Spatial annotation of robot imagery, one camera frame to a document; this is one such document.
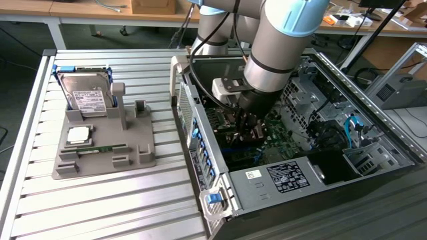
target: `metal slatted table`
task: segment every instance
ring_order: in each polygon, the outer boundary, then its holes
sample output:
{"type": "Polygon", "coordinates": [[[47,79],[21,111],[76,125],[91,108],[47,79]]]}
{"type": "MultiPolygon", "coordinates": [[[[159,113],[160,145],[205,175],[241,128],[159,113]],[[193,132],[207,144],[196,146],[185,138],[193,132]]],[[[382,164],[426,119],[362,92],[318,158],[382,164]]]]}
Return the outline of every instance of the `metal slatted table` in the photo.
{"type": "Polygon", "coordinates": [[[169,49],[60,50],[43,57],[0,193],[1,240],[207,239],[169,103],[171,58],[185,54],[169,49]],[[113,81],[125,83],[124,103],[147,100],[155,167],[52,179],[65,117],[53,64],[109,65],[113,81]]]}

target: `motherboard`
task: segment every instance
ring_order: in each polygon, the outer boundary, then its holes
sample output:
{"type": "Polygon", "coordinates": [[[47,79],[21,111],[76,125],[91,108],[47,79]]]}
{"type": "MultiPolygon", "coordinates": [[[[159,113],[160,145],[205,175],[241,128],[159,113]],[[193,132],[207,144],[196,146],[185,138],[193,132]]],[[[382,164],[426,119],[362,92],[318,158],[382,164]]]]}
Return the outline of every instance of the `motherboard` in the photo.
{"type": "Polygon", "coordinates": [[[302,151],[282,122],[282,116],[274,110],[263,121],[263,141],[255,145],[232,146],[231,141],[237,133],[233,113],[220,107],[205,108],[205,114],[212,126],[220,151],[229,171],[237,171],[260,165],[292,159],[302,151]]]}

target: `handle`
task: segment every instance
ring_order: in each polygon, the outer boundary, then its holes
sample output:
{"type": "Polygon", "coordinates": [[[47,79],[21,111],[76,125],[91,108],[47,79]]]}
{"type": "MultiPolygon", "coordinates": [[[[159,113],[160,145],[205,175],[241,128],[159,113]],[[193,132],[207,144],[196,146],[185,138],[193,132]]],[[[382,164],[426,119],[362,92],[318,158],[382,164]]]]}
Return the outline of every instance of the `handle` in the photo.
{"type": "Polygon", "coordinates": [[[217,194],[220,193],[220,196],[221,196],[221,199],[223,201],[227,201],[228,200],[228,197],[224,193],[224,191],[221,191],[221,188],[217,187],[217,186],[213,186],[211,189],[208,190],[203,190],[200,192],[200,195],[199,195],[199,199],[200,199],[200,202],[201,202],[201,208],[203,208],[203,214],[204,214],[204,218],[208,220],[208,221],[216,221],[216,220],[220,220],[221,218],[224,217],[228,217],[233,214],[232,212],[232,206],[231,204],[228,204],[228,202],[225,202],[224,204],[224,209],[223,211],[217,212],[217,213],[211,213],[209,210],[208,210],[208,206],[209,206],[209,203],[208,203],[208,200],[207,200],[207,197],[209,194],[217,194]]]}

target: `floor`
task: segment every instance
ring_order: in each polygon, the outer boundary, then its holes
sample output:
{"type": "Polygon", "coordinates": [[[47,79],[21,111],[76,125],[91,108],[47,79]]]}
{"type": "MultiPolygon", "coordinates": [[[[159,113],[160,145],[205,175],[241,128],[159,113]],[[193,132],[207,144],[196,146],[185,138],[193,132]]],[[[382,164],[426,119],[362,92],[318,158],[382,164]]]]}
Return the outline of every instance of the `floor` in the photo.
{"type": "MultiPolygon", "coordinates": [[[[55,49],[55,43],[51,37],[48,27],[43,23],[11,23],[0,21],[3,28],[12,36],[15,36],[32,50],[43,53],[44,49],[55,49]]],[[[101,36],[91,36],[89,26],[79,24],[63,24],[61,31],[68,49],[161,49],[167,48],[171,37],[176,28],[153,28],[153,27],[127,27],[128,36],[123,36],[119,32],[120,26],[97,25],[96,30],[101,36]]],[[[196,36],[196,29],[189,29],[185,33],[184,44],[191,45],[196,36]]],[[[327,47],[314,48],[324,52],[335,62],[340,55],[342,49],[336,45],[339,36],[331,35],[327,47]]],[[[24,68],[1,59],[37,68],[40,57],[25,49],[9,36],[0,31],[0,126],[8,129],[8,135],[0,146],[0,150],[15,144],[21,119],[27,107],[36,72],[29,68],[24,68]]],[[[342,59],[347,55],[347,51],[342,54],[342,59]]],[[[360,67],[370,66],[370,63],[360,59],[352,71],[360,67]]],[[[0,171],[5,171],[8,167],[12,150],[0,153],[0,171]]]]}

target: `barcode sticker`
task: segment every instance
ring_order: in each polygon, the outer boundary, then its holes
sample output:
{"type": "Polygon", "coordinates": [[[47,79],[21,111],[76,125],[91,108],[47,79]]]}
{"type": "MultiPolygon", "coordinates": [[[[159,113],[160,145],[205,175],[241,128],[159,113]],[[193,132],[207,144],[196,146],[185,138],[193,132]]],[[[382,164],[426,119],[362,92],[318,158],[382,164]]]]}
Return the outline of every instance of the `barcode sticker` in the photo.
{"type": "Polygon", "coordinates": [[[81,113],[105,112],[103,91],[73,91],[72,94],[81,113]]]}
{"type": "Polygon", "coordinates": [[[245,172],[247,179],[256,179],[262,176],[260,170],[247,171],[245,172]]]}

